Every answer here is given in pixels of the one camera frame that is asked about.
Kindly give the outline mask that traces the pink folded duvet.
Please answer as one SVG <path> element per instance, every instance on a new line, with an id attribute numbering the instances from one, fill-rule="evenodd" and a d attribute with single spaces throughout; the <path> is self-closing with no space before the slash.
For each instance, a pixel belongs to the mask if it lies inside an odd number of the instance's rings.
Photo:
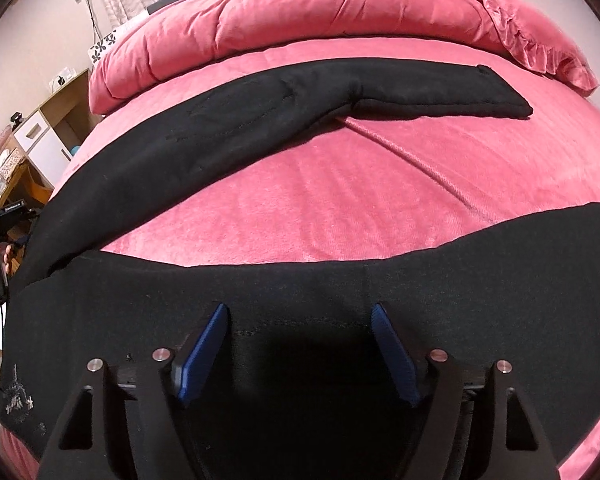
<path id="1" fill-rule="evenodd" d="M 93 113 L 194 68 L 242 52 L 338 37 L 439 38 L 501 53 L 474 0 L 178 0 L 150 14 L 94 67 Z"/>

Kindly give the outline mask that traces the pink ruffled pillow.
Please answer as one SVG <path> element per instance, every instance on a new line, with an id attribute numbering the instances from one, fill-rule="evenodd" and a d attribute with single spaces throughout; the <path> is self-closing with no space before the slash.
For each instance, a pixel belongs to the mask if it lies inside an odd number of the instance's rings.
<path id="1" fill-rule="evenodd" d="M 522 0 L 477 0 L 507 52 L 532 72 L 553 76 L 587 98 L 599 86 L 576 43 L 550 18 Z"/>

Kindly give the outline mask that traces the wooden desk shelf unit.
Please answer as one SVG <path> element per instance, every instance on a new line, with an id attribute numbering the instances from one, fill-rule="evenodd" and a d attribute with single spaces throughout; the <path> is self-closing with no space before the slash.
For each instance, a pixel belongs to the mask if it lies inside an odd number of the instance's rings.
<path id="1" fill-rule="evenodd" d="M 82 70 L 52 93 L 17 128 L 0 135 L 0 207 L 26 200 L 46 204 L 76 151 L 102 120 L 88 106 Z"/>

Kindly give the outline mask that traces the white cabinet door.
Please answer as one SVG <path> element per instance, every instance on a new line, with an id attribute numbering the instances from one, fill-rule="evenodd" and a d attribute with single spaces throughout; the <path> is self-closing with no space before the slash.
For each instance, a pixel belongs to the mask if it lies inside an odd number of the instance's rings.
<path id="1" fill-rule="evenodd" d="M 14 137 L 41 177 L 56 188 L 72 155 L 43 113 L 33 113 L 15 130 Z"/>

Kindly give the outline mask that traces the black pants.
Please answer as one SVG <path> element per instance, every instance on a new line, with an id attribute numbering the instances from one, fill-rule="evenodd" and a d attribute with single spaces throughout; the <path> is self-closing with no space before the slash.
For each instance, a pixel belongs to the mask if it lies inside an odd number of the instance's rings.
<path id="1" fill-rule="evenodd" d="M 186 266 L 111 250 L 347 119 L 533 112 L 493 67 L 340 58 L 217 84 L 89 153 L 105 117 L 10 283 L 2 445 L 47 479 L 594 476 L 600 202 L 387 257 Z M 183 404 L 175 352 L 220 302 L 230 326 Z M 375 304 L 416 365 L 419 404 L 396 391 Z"/>

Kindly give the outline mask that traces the pink bed sheet mattress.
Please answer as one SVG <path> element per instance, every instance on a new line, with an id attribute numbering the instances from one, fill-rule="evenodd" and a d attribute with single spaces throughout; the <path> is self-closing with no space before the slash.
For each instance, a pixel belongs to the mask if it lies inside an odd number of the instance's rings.
<path id="1" fill-rule="evenodd" d="M 378 51 L 486 64 L 533 106 L 527 120 L 347 119 L 212 185 L 111 245 L 190 264 L 387 257 L 544 209 L 600 202 L 600 110 L 560 82 L 448 42 L 308 40 L 195 70 L 146 91 L 91 136 L 126 128 L 257 70 Z"/>

